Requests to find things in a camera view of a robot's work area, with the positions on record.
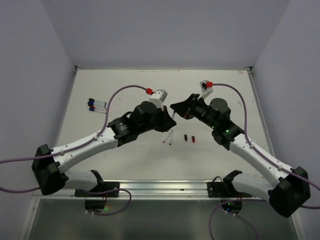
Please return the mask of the aluminium mounting rail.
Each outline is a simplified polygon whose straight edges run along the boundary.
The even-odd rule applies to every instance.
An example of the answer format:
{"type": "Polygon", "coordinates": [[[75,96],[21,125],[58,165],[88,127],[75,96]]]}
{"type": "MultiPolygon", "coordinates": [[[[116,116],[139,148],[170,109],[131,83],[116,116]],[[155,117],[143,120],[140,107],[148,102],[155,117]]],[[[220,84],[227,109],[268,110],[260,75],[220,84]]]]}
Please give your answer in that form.
{"type": "MultiPolygon", "coordinates": [[[[268,201],[269,192],[276,188],[284,179],[280,177],[271,184],[266,178],[259,175],[240,174],[227,181],[231,183],[238,192],[252,195],[268,201]]],[[[249,197],[219,198],[208,197],[207,182],[224,182],[223,180],[108,180],[107,182],[119,182],[118,197],[75,197],[75,190],[63,188],[56,193],[43,195],[37,190],[33,197],[38,199],[125,199],[132,197],[137,200],[206,200],[206,199],[240,199],[249,197]]]]}

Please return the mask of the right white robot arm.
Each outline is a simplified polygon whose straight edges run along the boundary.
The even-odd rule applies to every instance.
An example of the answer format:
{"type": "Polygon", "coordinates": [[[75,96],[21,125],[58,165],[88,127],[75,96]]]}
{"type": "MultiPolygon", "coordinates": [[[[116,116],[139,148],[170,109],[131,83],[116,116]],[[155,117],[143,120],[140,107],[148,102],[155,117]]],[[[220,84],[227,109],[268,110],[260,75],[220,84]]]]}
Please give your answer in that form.
{"type": "Polygon", "coordinates": [[[227,196],[244,193],[270,203],[281,216],[288,218],[310,197],[308,173],[302,167],[292,168],[256,145],[245,131],[232,122],[231,110],[222,98],[210,104],[191,94],[186,100],[171,104],[180,117],[196,118],[212,129],[213,139],[226,150],[244,159],[262,178],[234,170],[222,179],[220,189],[227,196]]]}

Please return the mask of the left controller board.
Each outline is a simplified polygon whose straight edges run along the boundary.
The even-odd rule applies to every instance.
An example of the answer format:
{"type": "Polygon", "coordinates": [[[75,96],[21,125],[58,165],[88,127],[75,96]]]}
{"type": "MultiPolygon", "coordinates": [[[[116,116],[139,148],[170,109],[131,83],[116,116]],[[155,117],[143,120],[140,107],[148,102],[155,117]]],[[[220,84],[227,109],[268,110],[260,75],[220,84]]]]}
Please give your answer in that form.
{"type": "Polygon", "coordinates": [[[86,211],[96,213],[109,210],[107,200],[104,198],[102,200],[85,200],[84,207],[86,211]]]}

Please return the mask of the right controller board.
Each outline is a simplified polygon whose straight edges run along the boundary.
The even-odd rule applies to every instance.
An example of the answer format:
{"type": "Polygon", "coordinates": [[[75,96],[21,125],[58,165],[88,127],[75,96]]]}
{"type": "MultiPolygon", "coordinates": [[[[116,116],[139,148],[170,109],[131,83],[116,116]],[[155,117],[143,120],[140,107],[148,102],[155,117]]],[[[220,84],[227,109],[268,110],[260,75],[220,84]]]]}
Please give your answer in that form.
{"type": "Polygon", "coordinates": [[[243,208],[242,201],[231,201],[228,202],[227,200],[221,200],[222,203],[221,207],[232,214],[239,214],[243,208]]]}

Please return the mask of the blue marker pen top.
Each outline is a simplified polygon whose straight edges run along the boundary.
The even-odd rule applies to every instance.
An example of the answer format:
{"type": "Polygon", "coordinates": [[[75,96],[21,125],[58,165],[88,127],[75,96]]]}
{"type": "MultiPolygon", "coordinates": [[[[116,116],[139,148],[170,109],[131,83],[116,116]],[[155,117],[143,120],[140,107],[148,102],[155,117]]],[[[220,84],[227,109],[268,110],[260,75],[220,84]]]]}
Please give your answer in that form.
{"type": "Polygon", "coordinates": [[[99,100],[95,100],[93,98],[89,98],[87,103],[89,105],[94,105],[94,104],[96,104],[96,105],[106,105],[107,104],[106,101],[99,101],[99,100]]]}

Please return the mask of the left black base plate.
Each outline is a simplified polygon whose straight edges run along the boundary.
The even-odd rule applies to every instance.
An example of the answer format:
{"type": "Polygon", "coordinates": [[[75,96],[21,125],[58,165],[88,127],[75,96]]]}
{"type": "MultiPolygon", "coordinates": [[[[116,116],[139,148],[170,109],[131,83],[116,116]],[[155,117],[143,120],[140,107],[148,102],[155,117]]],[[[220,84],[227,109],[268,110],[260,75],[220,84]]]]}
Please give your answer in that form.
{"type": "Polygon", "coordinates": [[[79,198],[117,198],[119,196],[119,188],[120,183],[117,181],[104,181],[88,192],[76,189],[74,196],[79,198]]]}

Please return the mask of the red marker pen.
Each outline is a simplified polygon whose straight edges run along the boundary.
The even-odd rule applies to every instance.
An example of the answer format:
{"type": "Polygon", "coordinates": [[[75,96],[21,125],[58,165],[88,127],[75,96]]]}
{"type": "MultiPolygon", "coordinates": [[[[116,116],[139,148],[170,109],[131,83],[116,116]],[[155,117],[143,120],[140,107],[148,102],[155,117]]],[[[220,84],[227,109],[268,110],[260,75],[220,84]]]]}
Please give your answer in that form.
{"type": "Polygon", "coordinates": [[[168,139],[171,137],[171,135],[172,135],[172,130],[169,132],[167,137],[162,141],[162,143],[166,143],[168,141],[168,139]]]}
{"type": "Polygon", "coordinates": [[[95,106],[90,106],[88,108],[89,111],[95,112],[95,113],[100,113],[100,114],[106,114],[107,110],[105,108],[96,108],[95,106]]]}

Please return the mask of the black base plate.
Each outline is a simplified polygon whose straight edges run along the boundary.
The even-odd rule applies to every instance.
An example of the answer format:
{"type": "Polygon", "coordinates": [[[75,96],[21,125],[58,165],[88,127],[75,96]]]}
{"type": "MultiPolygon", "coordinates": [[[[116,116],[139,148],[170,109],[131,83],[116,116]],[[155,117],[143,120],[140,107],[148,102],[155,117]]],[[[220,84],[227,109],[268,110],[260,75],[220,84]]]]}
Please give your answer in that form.
{"type": "Polygon", "coordinates": [[[252,195],[237,191],[231,183],[209,181],[206,183],[209,198],[251,198],[252,195]]]}
{"type": "Polygon", "coordinates": [[[79,198],[117,198],[119,196],[119,188],[120,183],[117,181],[104,181],[88,192],[76,189],[74,196],[79,198]]]}

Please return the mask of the controller board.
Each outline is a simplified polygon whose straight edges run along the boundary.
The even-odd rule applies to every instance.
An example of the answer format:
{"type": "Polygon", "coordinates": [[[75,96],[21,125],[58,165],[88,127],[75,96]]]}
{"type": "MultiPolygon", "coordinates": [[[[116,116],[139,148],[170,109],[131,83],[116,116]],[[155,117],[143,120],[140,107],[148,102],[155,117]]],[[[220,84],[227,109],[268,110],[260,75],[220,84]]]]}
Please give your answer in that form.
{"type": "Polygon", "coordinates": [[[239,214],[243,208],[242,201],[231,201],[228,202],[227,200],[221,200],[222,203],[221,207],[232,214],[239,214]]]}
{"type": "Polygon", "coordinates": [[[109,210],[107,200],[104,198],[102,200],[85,200],[84,207],[86,211],[96,213],[109,210]]]}

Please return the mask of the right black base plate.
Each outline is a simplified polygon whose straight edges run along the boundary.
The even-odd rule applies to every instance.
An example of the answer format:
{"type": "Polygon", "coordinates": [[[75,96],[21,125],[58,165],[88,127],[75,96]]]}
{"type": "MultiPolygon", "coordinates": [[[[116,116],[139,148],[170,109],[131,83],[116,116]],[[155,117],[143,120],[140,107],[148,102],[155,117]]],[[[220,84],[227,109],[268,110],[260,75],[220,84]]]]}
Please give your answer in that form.
{"type": "Polygon", "coordinates": [[[251,198],[252,195],[237,191],[231,183],[209,181],[206,183],[209,198],[251,198]]]}

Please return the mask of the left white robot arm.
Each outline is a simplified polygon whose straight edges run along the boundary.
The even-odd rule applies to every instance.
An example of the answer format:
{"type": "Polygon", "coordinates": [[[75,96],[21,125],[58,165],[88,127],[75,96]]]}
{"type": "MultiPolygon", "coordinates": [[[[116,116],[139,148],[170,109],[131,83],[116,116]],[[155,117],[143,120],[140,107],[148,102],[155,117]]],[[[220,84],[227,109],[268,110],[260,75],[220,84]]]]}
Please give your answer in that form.
{"type": "Polygon", "coordinates": [[[74,173],[71,172],[72,167],[96,154],[133,142],[148,131],[168,132],[176,124],[166,106],[158,108],[155,104],[144,101],[95,134],[65,146],[39,146],[31,169],[44,196],[63,188],[71,188],[89,192],[96,197],[106,191],[98,171],[74,173]]]}

